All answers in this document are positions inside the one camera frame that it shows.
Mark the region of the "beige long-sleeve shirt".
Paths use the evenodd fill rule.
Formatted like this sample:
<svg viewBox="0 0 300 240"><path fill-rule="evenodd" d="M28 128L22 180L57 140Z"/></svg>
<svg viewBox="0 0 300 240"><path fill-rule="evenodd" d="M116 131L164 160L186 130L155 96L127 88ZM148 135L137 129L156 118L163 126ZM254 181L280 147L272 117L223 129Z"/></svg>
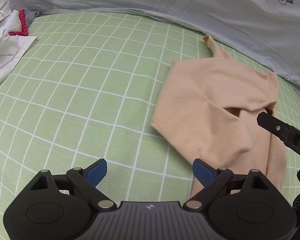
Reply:
<svg viewBox="0 0 300 240"><path fill-rule="evenodd" d="M199 158L235 174L258 169L280 190L287 149L257 124L260 113L277 114L277 75L234 59L210 35L203 41L212 56L172 64L151 126L190 163Z"/></svg>

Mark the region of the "green checked mat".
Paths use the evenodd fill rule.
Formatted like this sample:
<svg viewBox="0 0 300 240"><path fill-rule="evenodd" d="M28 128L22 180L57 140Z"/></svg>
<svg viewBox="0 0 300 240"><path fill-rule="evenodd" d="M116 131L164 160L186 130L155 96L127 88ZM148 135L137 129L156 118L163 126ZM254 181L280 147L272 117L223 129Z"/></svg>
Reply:
<svg viewBox="0 0 300 240"><path fill-rule="evenodd" d="M186 201L191 165L150 121L177 60L207 58L203 35L148 17L77 12L39 17L38 38L0 85L3 215L42 169L65 174L104 158L113 201Z"/></svg>

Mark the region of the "grey carrot-print bedsheet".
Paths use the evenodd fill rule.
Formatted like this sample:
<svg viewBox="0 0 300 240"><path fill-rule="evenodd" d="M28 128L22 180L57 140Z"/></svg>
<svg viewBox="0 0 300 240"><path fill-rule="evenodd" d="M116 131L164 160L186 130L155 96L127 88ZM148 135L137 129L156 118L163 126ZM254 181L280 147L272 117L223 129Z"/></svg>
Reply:
<svg viewBox="0 0 300 240"><path fill-rule="evenodd" d="M42 14L132 12L210 34L269 67L300 93L300 0L10 0Z"/></svg>

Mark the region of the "white crumpled garment pile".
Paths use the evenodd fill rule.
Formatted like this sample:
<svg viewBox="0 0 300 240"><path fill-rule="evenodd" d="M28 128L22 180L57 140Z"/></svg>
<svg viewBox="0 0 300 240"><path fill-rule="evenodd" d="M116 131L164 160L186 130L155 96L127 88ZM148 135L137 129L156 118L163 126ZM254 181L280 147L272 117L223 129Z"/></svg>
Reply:
<svg viewBox="0 0 300 240"><path fill-rule="evenodd" d="M10 0L0 0L0 84L10 75L23 55L37 42L36 36L10 36Z"/></svg>

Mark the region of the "red trimmed white garment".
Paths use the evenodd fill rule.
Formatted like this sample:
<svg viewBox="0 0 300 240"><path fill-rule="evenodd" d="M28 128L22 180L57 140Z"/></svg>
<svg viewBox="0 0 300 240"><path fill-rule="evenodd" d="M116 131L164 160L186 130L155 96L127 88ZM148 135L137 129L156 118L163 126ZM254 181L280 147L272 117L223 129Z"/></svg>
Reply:
<svg viewBox="0 0 300 240"><path fill-rule="evenodd" d="M8 32L10 36L28 36L29 31L26 23L25 9L14 10L10 19L11 26Z"/></svg>

